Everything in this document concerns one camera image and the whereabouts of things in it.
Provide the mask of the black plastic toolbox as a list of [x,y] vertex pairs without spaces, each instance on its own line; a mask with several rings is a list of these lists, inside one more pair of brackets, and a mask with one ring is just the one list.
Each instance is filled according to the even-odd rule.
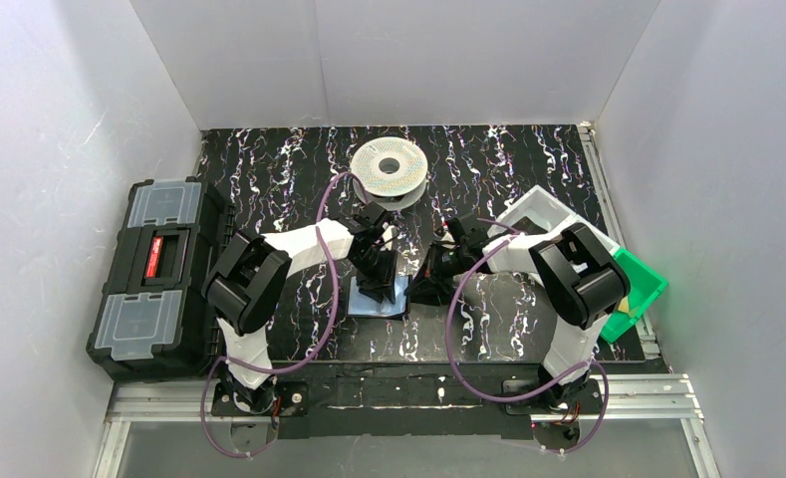
[[188,176],[134,184],[86,353],[115,383],[203,376],[224,350],[201,291],[234,225],[231,203]]

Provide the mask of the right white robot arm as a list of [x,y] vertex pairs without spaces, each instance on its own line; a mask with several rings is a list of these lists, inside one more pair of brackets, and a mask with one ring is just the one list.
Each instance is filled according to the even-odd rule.
[[475,214],[449,219],[407,287],[414,303],[445,306],[451,320],[465,283],[474,274],[525,273],[544,289],[557,316],[554,336],[538,369],[538,385],[517,395],[491,395],[470,384],[446,353],[453,374],[476,396],[495,403],[542,398],[551,405],[569,401],[595,365],[593,349],[609,316],[631,291],[624,269],[591,227],[572,223],[553,233],[531,235]]

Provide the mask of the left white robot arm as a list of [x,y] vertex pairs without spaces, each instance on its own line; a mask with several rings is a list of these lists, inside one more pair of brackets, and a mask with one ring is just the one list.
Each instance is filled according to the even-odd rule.
[[252,414],[267,412],[275,402],[266,325],[293,275],[347,260],[356,270],[344,302],[348,315],[404,316],[409,278],[396,271],[393,237],[391,214],[374,202],[350,216],[323,218],[288,232],[234,234],[202,289],[225,339],[226,356],[215,370],[229,400]]

